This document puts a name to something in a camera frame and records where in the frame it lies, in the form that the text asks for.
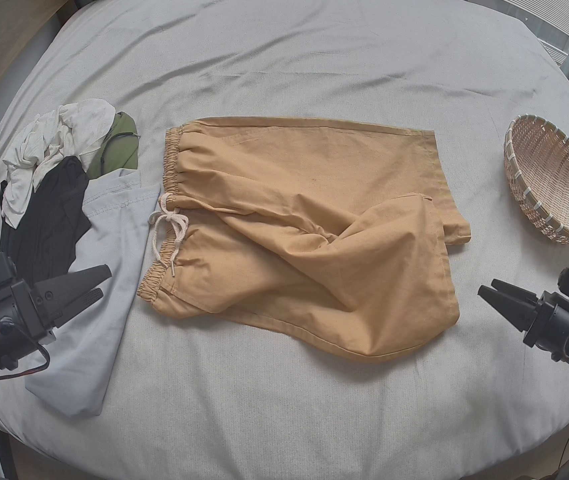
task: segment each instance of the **drawstring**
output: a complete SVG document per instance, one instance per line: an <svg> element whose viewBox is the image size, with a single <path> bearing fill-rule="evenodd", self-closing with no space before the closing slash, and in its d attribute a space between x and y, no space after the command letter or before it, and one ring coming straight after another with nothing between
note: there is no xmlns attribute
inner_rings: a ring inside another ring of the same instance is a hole
<svg viewBox="0 0 569 480"><path fill-rule="evenodd" d="M184 240L186 235L186 229L189 227L189 219L186 215L182 215L179 208L174 208L173 212L167 210L167 197L171 195L171 192L164 192L160 197L160 210L153 212L151 217L149 217L149 224L155 225L153 228L153 252L156 255L156 259L162 263L164 268L168 268L168 265L162 261L160 258L160 253L158 252L158 226L161 220L166 220L173 226L173 231L176 233L176 239L173 241L173 254L171 254L171 276L176 276L176 266L174 264L177 256L177 252L180 251L180 244Z"/></svg>

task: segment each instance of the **black garment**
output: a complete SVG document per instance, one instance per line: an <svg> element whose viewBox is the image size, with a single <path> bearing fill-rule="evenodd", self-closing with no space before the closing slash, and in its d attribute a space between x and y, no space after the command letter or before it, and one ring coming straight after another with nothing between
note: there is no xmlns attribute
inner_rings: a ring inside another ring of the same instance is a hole
<svg viewBox="0 0 569 480"><path fill-rule="evenodd" d="M2 192L6 186L3 182ZM13 260L18 278L29 286L69 271L76 242L91 228L82 213L87 186L79 158L67 156L44 176L17 229L2 220L0 252Z"/></svg>

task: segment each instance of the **white bedsheet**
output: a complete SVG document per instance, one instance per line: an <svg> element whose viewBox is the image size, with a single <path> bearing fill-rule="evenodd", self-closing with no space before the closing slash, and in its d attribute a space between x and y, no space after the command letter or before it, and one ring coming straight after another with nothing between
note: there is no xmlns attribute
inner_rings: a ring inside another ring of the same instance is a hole
<svg viewBox="0 0 569 480"><path fill-rule="evenodd" d="M0 383L0 427L113 479L456 479L569 422L569 366L477 295L493 277L553 289L569 246L513 201L502 149L521 113L569 135L569 83L511 17L460 0L104 0L61 30L0 124L103 98L134 117L143 185L165 130L221 115L433 129L471 242L450 248L460 320L422 350L358 364L136 299L100 416L66 420ZM0 180L3 176L0 164ZM147 244L145 269L152 261Z"/></svg>

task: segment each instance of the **woven basket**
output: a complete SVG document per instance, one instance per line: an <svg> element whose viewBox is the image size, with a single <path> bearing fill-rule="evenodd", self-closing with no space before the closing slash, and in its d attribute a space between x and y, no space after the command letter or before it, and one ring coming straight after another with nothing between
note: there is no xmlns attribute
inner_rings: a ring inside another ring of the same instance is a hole
<svg viewBox="0 0 569 480"><path fill-rule="evenodd" d="M534 115L511 121L504 169L520 208L540 232L569 244L569 138Z"/></svg>

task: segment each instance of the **clothing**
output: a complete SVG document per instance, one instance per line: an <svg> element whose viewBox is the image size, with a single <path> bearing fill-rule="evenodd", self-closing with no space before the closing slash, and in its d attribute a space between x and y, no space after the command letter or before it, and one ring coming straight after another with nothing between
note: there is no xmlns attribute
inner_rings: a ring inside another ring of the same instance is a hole
<svg viewBox="0 0 569 480"><path fill-rule="evenodd" d="M82 213L87 186L79 158L67 156L44 176L17 229L2 220L0 252L13 260L18 278L29 286L69 271L76 242L91 227Z"/></svg>
<svg viewBox="0 0 569 480"><path fill-rule="evenodd" d="M102 146L88 167L89 180L116 169L137 169L139 138L133 118L124 112L118 112Z"/></svg>
<svg viewBox="0 0 569 480"><path fill-rule="evenodd" d="M89 99L61 105L36 115L12 140L2 162L7 165L7 188L2 217L17 228L33 191L66 156L79 156L84 170L113 123L115 109L106 101Z"/></svg>
<svg viewBox="0 0 569 480"><path fill-rule="evenodd" d="M100 414L113 362L140 280L149 224L160 185L141 188L140 172L113 171L91 180L82 210L91 229L76 245L72 272L106 263L113 276L99 285L104 297L59 329L47 345L47 370L25 387L68 417ZM27 367L42 362L38 353Z"/></svg>
<svg viewBox="0 0 569 480"><path fill-rule="evenodd" d="M167 132L169 229L138 294L367 362L424 345L458 304L445 244L471 229L433 132L322 119L209 118Z"/></svg>

